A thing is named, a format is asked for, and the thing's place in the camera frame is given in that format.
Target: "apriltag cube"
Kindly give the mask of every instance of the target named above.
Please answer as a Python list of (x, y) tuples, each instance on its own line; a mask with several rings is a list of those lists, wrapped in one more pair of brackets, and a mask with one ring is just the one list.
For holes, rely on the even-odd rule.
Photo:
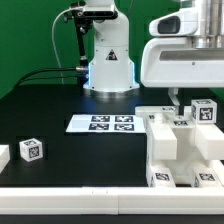
[(19, 143), (20, 156), (27, 162), (43, 157), (42, 143), (35, 138)]
[(197, 124), (216, 123), (217, 103), (210, 99), (191, 101), (192, 118)]

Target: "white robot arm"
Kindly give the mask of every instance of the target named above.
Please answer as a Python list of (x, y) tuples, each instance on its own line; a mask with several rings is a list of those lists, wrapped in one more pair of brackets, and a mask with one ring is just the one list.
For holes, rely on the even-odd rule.
[[(73, 13), (81, 24), (94, 27), (94, 58), (89, 63), (87, 94), (100, 97), (121, 97), (137, 92), (134, 63), (129, 58), (129, 21), (118, 11), (114, 0), (86, 0)], [(79, 24), (77, 32), (86, 32)]]

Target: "white robot body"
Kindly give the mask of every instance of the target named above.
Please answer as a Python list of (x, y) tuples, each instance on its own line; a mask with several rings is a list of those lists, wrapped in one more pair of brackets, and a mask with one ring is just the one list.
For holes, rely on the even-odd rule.
[(134, 63), (129, 58), (129, 21), (116, 11), (115, 20), (94, 22), (94, 58), (89, 64), (89, 81), (84, 85), (87, 93), (126, 95), (139, 88), (134, 80)]

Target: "black and white pattern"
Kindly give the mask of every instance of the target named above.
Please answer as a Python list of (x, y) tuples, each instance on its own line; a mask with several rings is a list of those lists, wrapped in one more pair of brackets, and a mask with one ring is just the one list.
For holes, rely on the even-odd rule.
[(199, 187), (199, 181), (197, 177), (195, 177), (194, 187)]
[(196, 108), (196, 106), (192, 106), (192, 117), (194, 118), (194, 119), (196, 119), (196, 116), (197, 116), (197, 108)]
[(198, 104), (211, 104), (209, 100), (197, 100), (196, 101)]
[(149, 115), (149, 119), (150, 120), (154, 120), (155, 119), (155, 116), (154, 115)]
[(155, 173), (157, 180), (170, 181), (169, 175), (165, 173)]
[(37, 143), (34, 140), (30, 140), (30, 141), (24, 142), (24, 144), (27, 146), (30, 146), (30, 145), (35, 145)]
[(176, 126), (188, 126), (187, 121), (174, 121), (173, 122)]
[(206, 181), (215, 181), (215, 178), (212, 174), (204, 174), (204, 173), (199, 173), (199, 176), (202, 180)]
[(92, 122), (110, 122), (110, 116), (92, 116)]
[(115, 116), (115, 122), (134, 122), (133, 116)]
[(200, 108), (200, 121), (211, 121), (213, 119), (213, 108)]
[(162, 107), (163, 111), (175, 111), (174, 107)]
[(109, 130), (109, 124), (92, 123), (89, 125), (91, 131), (107, 131)]
[(29, 148), (29, 156), (30, 158), (38, 157), (40, 155), (40, 149), (38, 146)]
[(134, 131), (135, 127), (134, 127), (134, 124), (115, 124), (114, 130), (115, 131)]

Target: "white cube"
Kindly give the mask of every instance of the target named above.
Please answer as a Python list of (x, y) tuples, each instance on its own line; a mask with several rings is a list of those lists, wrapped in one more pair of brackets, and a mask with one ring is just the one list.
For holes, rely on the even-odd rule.
[(0, 173), (3, 171), (5, 166), (8, 164), (9, 160), (10, 160), (9, 146), (8, 145), (0, 145)]
[(197, 124), (216, 123), (217, 103), (210, 99), (191, 101), (192, 118)]
[(222, 187), (215, 172), (211, 168), (193, 168), (194, 182), (191, 184), (192, 187)]
[(151, 166), (150, 187), (176, 187), (170, 169)]
[(35, 138), (19, 143), (20, 156), (27, 162), (43, 157), (42, 143)]

